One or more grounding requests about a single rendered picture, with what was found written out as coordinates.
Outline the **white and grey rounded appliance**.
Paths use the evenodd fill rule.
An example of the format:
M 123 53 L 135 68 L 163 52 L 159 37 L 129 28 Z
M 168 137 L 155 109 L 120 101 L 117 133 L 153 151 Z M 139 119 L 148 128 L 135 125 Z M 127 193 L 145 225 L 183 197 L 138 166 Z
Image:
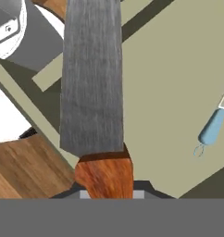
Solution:
M 41 70 L 63 51 L 64 23 L 32 0 L 0 0 L 0 58 Z

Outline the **kitchen knife with wooden handle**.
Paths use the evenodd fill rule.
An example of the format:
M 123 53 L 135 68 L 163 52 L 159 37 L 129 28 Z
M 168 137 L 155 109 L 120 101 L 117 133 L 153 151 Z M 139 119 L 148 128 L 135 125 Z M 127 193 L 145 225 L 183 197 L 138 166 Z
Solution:
M 92 198 L 132 198 L 124 144 L 120 0 L 68 0 L 60 95 L 60 147 Z

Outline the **blue handled peeler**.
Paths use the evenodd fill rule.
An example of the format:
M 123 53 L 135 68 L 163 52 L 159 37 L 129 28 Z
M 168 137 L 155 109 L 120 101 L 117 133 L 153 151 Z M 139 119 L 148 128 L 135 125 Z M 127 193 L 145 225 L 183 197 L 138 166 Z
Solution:
M 221 129 L 222 123 L 224 121 L 224 94 L 222 95 L 217 108 L 209 118 L 206 125 L 202 128 L 198 135 L 199 144 L 194 148 L 193 154 L 196 155 L 196 152 L 199 148 L 202 149 L 199 156 L 201 156 L 205 147 L 212 145 L 216 142 L 219 131 Z

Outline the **brown wooden cutting board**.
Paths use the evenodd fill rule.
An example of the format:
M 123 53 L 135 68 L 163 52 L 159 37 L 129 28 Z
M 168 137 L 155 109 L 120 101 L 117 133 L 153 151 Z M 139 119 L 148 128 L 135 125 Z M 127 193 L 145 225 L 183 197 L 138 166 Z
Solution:
M 38 6 L 50 10 L 56 14 L 62 21 L 65 21 L 67 0 L 32 0 Z

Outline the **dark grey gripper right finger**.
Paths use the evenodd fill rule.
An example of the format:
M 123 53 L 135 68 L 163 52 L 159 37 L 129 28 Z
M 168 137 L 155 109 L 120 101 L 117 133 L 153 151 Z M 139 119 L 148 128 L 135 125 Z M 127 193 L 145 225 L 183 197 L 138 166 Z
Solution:
M 135 181 L 133 184 L 134 199 L 172 199 L 172 196 L 156 190 L 150 181 Z

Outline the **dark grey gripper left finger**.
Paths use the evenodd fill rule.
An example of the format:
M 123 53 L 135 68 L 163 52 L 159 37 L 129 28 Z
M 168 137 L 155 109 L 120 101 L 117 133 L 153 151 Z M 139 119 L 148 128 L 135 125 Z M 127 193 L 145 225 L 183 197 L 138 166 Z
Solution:
M 54 195 L 54 198 L 90 199 L 91 196 L 85 187 L 78 184 L 77 182 L 74 182 L 68 190 Z

